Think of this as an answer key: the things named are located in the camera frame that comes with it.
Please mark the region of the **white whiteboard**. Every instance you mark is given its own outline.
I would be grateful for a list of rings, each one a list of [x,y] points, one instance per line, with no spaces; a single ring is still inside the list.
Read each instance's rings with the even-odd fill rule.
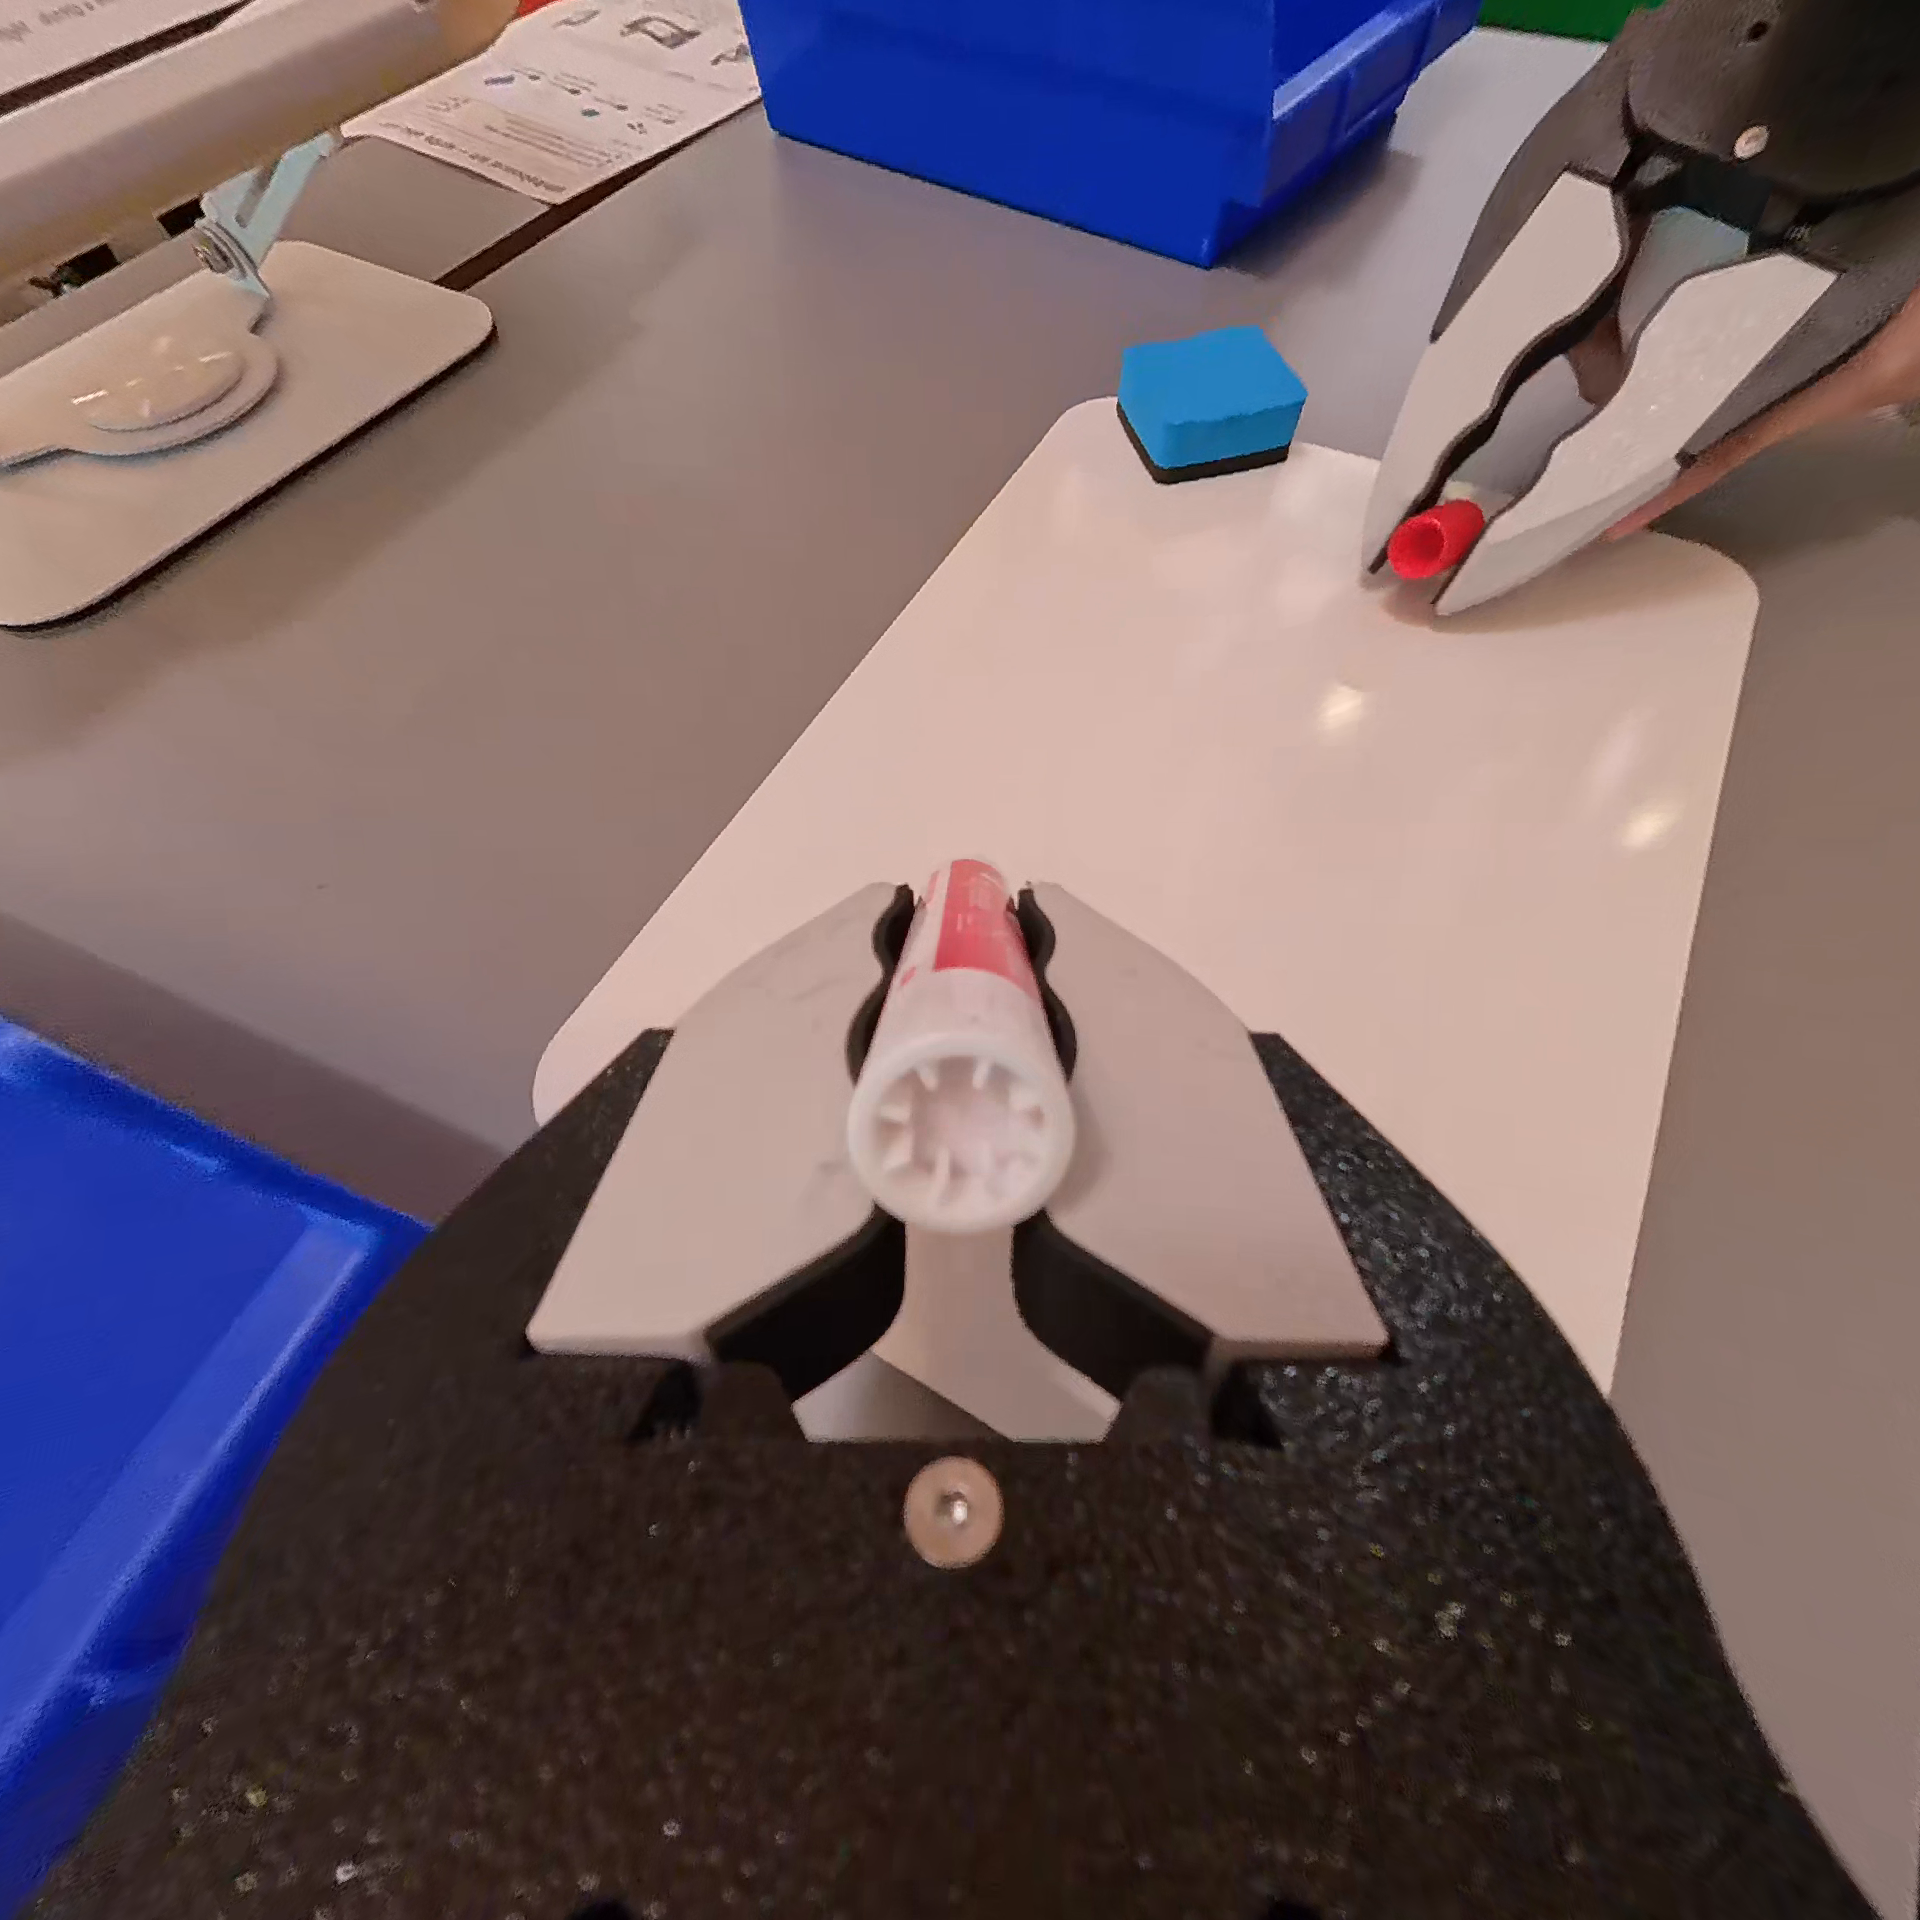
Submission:
[[[1669,534],[1436,617],[1376,464],[1161,487],[1072,407],[545,1045],[548,1119],[870,879],[1055,879],[1284,1037],[1610,1389],[1753,579]]]

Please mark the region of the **white tablet stand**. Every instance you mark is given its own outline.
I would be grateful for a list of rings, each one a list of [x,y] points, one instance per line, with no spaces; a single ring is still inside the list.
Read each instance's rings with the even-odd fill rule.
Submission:
[[[5,371],[7,631],[105,606],[493,341],[473,294],[280,238],[341,147],[229,179],[189,273]]]

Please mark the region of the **printed instruction sheet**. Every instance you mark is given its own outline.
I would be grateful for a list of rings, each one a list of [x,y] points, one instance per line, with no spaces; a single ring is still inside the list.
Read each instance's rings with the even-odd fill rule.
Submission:
[[[760,95],[736,3],[575,3],[342,128],[559,205]]]

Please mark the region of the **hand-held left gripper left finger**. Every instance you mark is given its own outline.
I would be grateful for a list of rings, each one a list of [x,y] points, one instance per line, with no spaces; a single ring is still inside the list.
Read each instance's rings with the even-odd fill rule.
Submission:
[[[800,1401],[895,1320],[905,1224],[850,1164],[848,1039],[905,923],[905,885],[863,885],[676,1021],[526,1325],[536,1353],[746,1361]]]

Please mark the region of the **red whiteboard marker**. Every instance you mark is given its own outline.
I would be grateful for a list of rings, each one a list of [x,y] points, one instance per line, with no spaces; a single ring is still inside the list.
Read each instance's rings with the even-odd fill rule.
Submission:
[[[942,863],[905,927],[848,1103],[872,1201],[938,1235],[1013,1230],[1064,1179],[1074,1115],[1013,885]]]

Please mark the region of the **blue plastic bin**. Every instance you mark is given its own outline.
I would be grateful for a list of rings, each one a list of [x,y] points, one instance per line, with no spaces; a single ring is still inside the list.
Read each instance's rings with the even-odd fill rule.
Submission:
[[[1,1021],[1,1913],[103,1804],[270,1451],[428,1237]]]
[[[1389,131],[1476,3],[743,3],[783,136],[1213,268]]]

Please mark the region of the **person's right hand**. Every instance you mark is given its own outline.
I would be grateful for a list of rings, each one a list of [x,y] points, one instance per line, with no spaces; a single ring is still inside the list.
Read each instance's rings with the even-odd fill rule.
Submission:
[[[1620,516],[1607,529],[1607,539],[1622,539],[1648,528],[1765,449],[1801,439],[1816,427],[1869,415],[1914,415],[1914,407],[1918,293],[1911,293],[1904,305],[1833,372],[1768,407],[1688,464],[1682,464],[1669,487]]]

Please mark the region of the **red marker cap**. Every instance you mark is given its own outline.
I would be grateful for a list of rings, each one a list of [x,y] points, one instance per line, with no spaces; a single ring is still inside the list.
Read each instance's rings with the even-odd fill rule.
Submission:
[[[1382,561],[1397,581],[1426,583],[1452,573],[1476,545],[1485,510],[1472,496],[1438,500],[1406,516],[1384,543]]]

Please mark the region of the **blue whiteboard eraser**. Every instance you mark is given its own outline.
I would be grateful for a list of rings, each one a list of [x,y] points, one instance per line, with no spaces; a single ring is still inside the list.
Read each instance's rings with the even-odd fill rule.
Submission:
[[[1289,459],[1305,381],[1260,326],[1141,343],[1120,359],[1117,417],[1159,485]]]

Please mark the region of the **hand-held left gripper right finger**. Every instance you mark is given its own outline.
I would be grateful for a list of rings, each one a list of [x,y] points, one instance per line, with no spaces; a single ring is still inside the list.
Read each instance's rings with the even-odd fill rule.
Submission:
[[[1215,1399],[1238,1368],[1384,1358],[1250,1029],[1057,881],[1023,889],[1021,925],[1072,1035],[1072,1161],[1020,1230],[1037,1343],[1110,1401],[1165,1368]]]

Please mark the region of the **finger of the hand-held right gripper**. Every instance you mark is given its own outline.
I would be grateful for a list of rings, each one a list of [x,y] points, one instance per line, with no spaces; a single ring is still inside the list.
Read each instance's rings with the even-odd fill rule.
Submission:
[[[1553,179],[1413,371],[1360,520],[1361,568],[1381,568],[1392,534],[1428,511],[1526,366],[1567,344],[1622,261],[1614,189],[1577,174]]]
[[[1485,520],[1436,612],[1463,615],[1530,583],[1657,496],[1693,433],[1830,286],[1785,251],[1679,279],[1646,318],[1615,393]]]

